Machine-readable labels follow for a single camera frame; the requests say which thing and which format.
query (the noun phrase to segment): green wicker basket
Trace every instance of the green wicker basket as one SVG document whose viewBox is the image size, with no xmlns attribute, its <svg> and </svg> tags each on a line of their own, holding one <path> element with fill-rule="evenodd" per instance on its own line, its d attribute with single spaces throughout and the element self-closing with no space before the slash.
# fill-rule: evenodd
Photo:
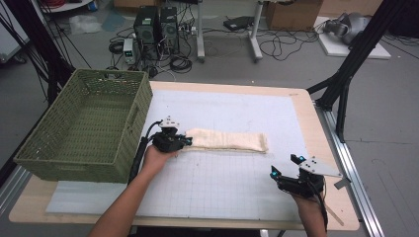
<svg viewBox="0 0 419 237">
<path fill-rule="evenodd" d="M 126 183 L 151 98 L 144 72 L 76 70 L 14 160 L 43 180 Z"/>
</svg>

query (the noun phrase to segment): cream fabric roll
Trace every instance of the cream fabric roll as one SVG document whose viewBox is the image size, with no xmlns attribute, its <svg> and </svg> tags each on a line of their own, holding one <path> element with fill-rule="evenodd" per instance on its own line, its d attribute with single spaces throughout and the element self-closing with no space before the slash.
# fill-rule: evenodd
<svg viewBox="0 0 419 237">
<path fill-rule="evenodd" d="M 268 142 L 264 133 L 258 132 L 222 132 L 194 128 L 186 131 L 192 136 L 192 146 L 184 150 L 240 150 L 266 153 Z"/>
</svg>

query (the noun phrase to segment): concrete floor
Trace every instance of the concrete floor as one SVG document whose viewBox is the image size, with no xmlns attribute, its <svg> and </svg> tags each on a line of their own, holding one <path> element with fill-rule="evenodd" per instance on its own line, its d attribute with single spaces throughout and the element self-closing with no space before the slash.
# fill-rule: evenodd
<svg viewBox="0 0 419 237">
<path fill-rule="evenodd" d="M 108 10 L 96 13 L 85 10 L 59 17 L 92 14 L 100 22 Z M 222 29 L 223 19 L 206 20 L 205 25 Z M 126 20 L 117 31 L 132 25 Z M 77 48 L 95 69 L 110 65 L 109 39 L 116 32 L 98 32 L 70 36 Z M 259 41 L 269 40 L 259 37 Z M 345 58 L 326 56 L 320 43 L 305 43 L 301 50 L 285 61 L 264 55 L 253 62 L 250 44 L 245 37 L 226 34 L 206 35 L 205 63 L 196 61 L 187 74 L 158 74 L 153 80 L 212 84 L 252 85 L 306 89 L 332 76 Z M 419 47 L 391 43 L 419 56 Z M 381 45 L 391 54 L 390 60 L 368 59 L 351 84 L 345 125 L 345 138 L 364 186 L 368 192 L 385 236 L 417 236 L 419 233 L 419 190 L 416 189 L 419 154 L 418 59 L 386 42 Z M 283 45 L 292 50 L 292 45 Z M 76 68 L 86 64 L 71 49 Z M 317 99 L 321 93 L 312 95 Z M 41 86 L 30 63 L 2 65 L 0 69 L 0 165 L 8 159 L 46 108 Z M 2 236 L 81 236 L 90 225 L 34 225 L 11 223 L 8 213 L 13 202 L 2 209 Z M 271 231 L 276 236 L 278 231 Z M 301 231 L 288 231 L 285 236 L 305 236 Z M 354 232 L 330 231 L 329 236 L 368 236 L 362 227 Z"/>
</svg>

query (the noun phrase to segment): person's arm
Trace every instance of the person's arm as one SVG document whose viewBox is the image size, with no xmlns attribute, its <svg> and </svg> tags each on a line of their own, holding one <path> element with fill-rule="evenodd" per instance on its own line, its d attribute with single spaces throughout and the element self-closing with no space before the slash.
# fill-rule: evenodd
<svg viewBox="0 0 419 237">
<path fill-rule="evenodd" d="M 145 151 L 141 171 L 99 218 L 89 236 L 126 237 L 148 185 L 154 176 L 163 169 L 166 161 L 175 155 L 176 152 L 162 153 L 154 145 L 150 145 Z"/>
<path fill-rule="evenodd" d="M 327 236 L 324 228 L 323 215 L 320 205 L 313 199 L 293 196 L 298 207 L 299 218 L 304 226 L 307 237 L 325 237 Z"/>
</svg>

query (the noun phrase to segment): cardboard box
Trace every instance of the cardboard box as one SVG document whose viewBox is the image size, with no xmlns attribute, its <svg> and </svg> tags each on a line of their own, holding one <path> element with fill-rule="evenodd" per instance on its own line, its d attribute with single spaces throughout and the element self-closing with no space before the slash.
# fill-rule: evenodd
<svg viewBox="0 0 419 237">
<path fill-rule="evenodd" d="M 160 6 L 161 0 L 114 0 L 117 8 L 139 8 L 139 6 Z"/>
<path fill-rule="evenodd" d="M 266 12 L 268 28 L 311 32 L 322 3 L 323 0 L 298 0 L 290 5 L 270 2 Z"/>
<path fill-rule="evenodd" d="M 382 0 L 324 0 L 319 16 L 339 17 L 353 12 L 373 16 L 381 3 Z"/>
</svg>

